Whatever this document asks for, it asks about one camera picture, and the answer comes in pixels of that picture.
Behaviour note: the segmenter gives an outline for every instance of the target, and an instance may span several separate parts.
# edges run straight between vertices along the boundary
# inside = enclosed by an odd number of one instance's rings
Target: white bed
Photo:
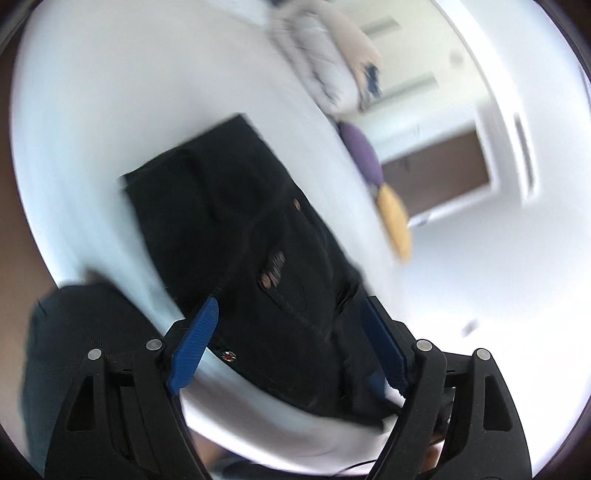
[[[12,153],[56,283],[98,273],[160,331],[181,318],[118,179],[235,112],[249,116],[370,290],[402,318],[397,260],[337,133],[260,28],[199,0],[45,0],[33,13],[14,74]],[[334,473],[376,458],[386,438],[297,411],[208,352],[182,397],[192,429],[275,468]]]

